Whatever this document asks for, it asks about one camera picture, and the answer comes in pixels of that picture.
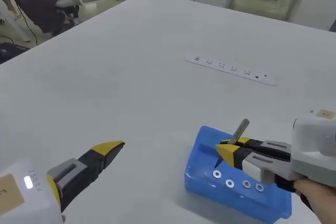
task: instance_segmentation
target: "small metal washer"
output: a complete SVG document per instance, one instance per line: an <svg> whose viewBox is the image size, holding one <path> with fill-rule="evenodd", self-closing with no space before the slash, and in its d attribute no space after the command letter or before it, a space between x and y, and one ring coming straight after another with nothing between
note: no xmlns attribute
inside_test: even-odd
<svg viewBox="0 0 336 224"><path fill-rule="evenodd" d="M228 187L228 188L234 188L235 187L235 183L233 182L233 180L231 179L227 179L225 181L225 185Z"/></svg>
<svg viewBox="0 0 336 224"><path fill-rule="evenodd" d="M244 181L243 181L243 186L244 186L245 188L251 188L251 183L250 183L250 181L244 180Z"/></svg>
<svg viewBox="0 0 336 224"><path fill-rule="evenodd" d="M213 175L215 178L221 178L221 176L222 176L221 172L218 171L218 170L214 170L214 171L212 172L212 175Z"/></svg>
<svg viewBox="0 0 336 224"><path fill-rule="evenodd" d="M261 185L261 184L256 184L256 189L257 189L257 191L262 193L264 191L264 186Z"/></svg>

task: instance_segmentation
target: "human hand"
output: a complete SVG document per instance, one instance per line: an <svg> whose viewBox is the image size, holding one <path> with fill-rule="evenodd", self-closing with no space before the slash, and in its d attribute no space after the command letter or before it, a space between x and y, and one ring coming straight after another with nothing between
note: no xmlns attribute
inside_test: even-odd
<svg viewBox="0 0 336 224"><path fill-rule="evenodd" d="M322 224L336 224L336 188L301 179L294 188L304 194Z"/></svg>

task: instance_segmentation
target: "sticker label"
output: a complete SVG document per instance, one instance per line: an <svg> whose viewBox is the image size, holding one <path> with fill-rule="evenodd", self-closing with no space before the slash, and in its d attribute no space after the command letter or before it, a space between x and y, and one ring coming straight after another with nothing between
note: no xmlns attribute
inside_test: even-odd
<svg viewBox="0 0 336 224"><path fill-rule="evenodd" d="M321 118L326 118L326 119L333 119L335 117L335 112L328 111L328 110L320 110L316 116L319 116Z"/></svg>
<svg viewBox="0 0 336 224"><path fill-rule="evenodd" d="M22 205L22 197L14 176L8 174L0 177L0 216Z"/></svg>

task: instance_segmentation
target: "power outlet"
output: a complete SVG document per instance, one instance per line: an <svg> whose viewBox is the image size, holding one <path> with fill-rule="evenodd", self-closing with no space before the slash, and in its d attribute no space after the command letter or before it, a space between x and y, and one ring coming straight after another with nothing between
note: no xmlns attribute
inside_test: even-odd
<svg viewBox="0 0 336 224"><path fill-rule="evenodd" d="M195 63L197 65L212 68L212 69L215 69L215 70L218 70L218 71L221 71L221 72L234 74L235 76L243 77L245 79L249 79L249 80L252 80L252 81L257 81L257 82L260 82L260 83L264 83L264 84L267 84L267 85L270 85L270 86L276 86L277 85L277 82L276 82L275 78L271 77L268 74L252 72L252 71L247 70L245 68L238 67L238 66L227 65L223 62L219 62L219 61L216 61L216 60L203 58L203 57L200 57L200 56L197 56L197 57L186 56L184 58L184 60L188 61L188 62L191 62L191 63Z"/></svg>

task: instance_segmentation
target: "led light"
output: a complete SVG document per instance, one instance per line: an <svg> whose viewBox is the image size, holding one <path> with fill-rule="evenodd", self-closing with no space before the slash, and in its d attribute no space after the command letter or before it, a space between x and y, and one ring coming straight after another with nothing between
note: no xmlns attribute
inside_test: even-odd
<svg viewBox="0 0 336 224"><path fill-rule="evenodd" d="M24 181L25 181L26 187L28 189L32 189L33 188L33 182L31 180L30 176L24 177Z"/></svg>

